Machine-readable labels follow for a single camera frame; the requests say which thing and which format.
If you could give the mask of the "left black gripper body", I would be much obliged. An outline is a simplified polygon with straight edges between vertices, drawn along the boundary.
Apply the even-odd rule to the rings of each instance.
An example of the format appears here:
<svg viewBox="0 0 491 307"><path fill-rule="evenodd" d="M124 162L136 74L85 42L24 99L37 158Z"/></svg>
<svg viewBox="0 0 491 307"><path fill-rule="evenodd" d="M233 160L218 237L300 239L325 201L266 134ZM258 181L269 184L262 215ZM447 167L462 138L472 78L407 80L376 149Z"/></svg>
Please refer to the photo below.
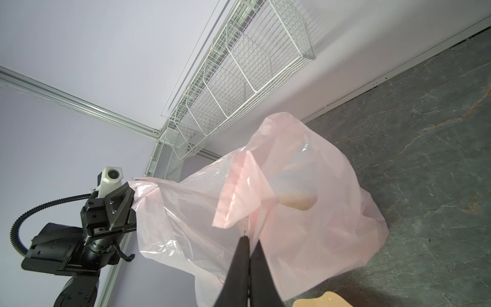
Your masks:
<svg viewBox="0 0 491 307"><path fill-rule="evenodd" d="M120 260L132 262L134 254L121 250L125 234L136 230L110 230L103 198L89 196L81 211L83 247L80 256L84 265L116 265Z"/></svg>

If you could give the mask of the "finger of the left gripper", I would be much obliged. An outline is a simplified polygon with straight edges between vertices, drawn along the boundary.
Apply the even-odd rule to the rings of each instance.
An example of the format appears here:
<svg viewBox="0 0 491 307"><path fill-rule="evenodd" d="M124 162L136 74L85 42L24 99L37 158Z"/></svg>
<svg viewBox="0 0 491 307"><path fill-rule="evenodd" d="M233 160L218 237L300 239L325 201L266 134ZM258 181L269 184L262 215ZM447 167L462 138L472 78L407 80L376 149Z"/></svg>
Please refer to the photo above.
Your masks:
<svg viewBox="0 0 491 307"><path fill-rule="evenodd" d="M127 182L104 197L110 230L136 230L136 212L132 209L134 193Z"/></svg>

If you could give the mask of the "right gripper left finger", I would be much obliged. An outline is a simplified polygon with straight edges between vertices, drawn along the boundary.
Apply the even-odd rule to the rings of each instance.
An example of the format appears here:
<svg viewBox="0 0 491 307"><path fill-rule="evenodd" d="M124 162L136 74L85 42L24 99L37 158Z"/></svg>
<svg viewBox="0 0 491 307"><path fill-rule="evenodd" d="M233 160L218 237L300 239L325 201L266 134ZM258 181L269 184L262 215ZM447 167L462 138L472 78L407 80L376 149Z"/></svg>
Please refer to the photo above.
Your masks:
<svg viewBox="0 0 491 307"><path fill-rule="evenodd" d="M249 256L249 238L243 236L239 239L225 283L214 307L247 307Z"/></svg>

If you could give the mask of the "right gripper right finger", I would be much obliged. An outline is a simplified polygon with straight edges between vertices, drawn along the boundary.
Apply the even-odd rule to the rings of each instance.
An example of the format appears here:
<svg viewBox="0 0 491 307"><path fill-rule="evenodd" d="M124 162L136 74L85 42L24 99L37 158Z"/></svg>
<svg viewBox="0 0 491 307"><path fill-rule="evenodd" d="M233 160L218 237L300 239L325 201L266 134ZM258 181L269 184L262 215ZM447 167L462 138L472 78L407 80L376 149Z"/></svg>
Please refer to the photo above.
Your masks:
<svg viewBox="0 0 491 307"><path fill-rule="evenodd" d="M277 292L260 241L258 241L258 244L250 258L250 306L285 306Z"/></svg>

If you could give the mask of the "pink plastic bag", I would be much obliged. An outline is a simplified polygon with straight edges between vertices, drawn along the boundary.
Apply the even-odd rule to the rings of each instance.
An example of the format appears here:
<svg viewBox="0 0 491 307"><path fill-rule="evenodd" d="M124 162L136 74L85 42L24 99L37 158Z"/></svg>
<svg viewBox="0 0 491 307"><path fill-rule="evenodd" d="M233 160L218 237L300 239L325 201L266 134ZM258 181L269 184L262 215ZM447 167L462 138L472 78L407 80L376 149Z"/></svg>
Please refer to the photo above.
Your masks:
<svg viewBox="0 0 491 307"><path fill-rule="evenodd" d="M198 306L215 303L242 236L262 245L284 300L365 266L388 236L346 156L289 113L179 183L129 185L140 253L193 275Z"/></svg>

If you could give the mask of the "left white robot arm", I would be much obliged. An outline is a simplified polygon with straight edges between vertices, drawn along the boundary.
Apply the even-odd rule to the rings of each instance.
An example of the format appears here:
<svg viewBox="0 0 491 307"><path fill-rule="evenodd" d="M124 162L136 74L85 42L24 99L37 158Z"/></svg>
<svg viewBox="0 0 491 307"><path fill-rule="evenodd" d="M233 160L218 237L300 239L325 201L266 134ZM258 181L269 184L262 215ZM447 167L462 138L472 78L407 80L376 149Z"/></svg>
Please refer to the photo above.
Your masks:
<svg viewBox="0 0 491 307"><path fill-rule="evenodd" d="M79 200L85 202L80 227L48 223L25 247L20 240L25 220L44 209ZM133 201L134 190L124 184L104 197L94 191L44 203L14 222L10 242L24 258L22 269L69 277L55 306L94 306L102 268L134 260L133 254L126 255L120 247L125 234L137 229Z"/></svg>

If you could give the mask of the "small white mesh basket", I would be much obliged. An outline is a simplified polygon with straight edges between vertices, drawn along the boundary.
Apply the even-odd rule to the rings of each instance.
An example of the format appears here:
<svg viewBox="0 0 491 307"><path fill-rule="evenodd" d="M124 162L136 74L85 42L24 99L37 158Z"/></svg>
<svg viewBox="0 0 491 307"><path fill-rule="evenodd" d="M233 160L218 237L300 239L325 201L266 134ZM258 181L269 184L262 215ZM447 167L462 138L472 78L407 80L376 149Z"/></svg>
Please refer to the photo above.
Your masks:
<svg viewBox="0 0 491 307"><path fill-rule="evenodd" d="M145 176L180 182L185 160L195 155L182 131L167 128L157 140Z"/></svg>

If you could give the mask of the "beige scalloped fruit bowl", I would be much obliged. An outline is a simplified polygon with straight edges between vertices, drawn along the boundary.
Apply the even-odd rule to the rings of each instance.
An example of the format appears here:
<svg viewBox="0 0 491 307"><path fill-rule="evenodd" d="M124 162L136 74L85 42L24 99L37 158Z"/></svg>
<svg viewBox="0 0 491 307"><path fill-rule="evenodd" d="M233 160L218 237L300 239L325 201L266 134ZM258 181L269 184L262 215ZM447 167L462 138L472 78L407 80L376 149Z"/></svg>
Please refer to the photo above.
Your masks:
<svg viewBox="0 0 491 307"><path fill-rule="evenodd" d="M352 305L335 292L328 291L318 298L298 299L293 307L352 307Z"/></svg>

